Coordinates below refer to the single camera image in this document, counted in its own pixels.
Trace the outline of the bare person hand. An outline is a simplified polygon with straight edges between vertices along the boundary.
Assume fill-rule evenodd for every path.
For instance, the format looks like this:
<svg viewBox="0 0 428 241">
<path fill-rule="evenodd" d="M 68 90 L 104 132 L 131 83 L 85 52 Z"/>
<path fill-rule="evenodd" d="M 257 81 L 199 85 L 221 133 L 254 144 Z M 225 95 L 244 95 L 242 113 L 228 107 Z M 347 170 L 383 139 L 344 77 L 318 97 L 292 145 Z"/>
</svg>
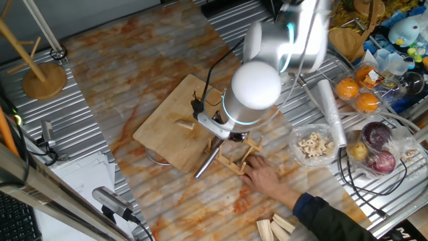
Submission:
<svg viewBox="0 0 428 241">
<path fill-rule="evenodd" d="M 252 190 L 266 195 L 292 210 L 301 193 L 287 183 L 281 182 L 268 160 L 261 155 L 249 155 L 245 161 L 249 165 L 244 167 L 244 174 L 239 176 L 240 180 Z"/>
</svg>

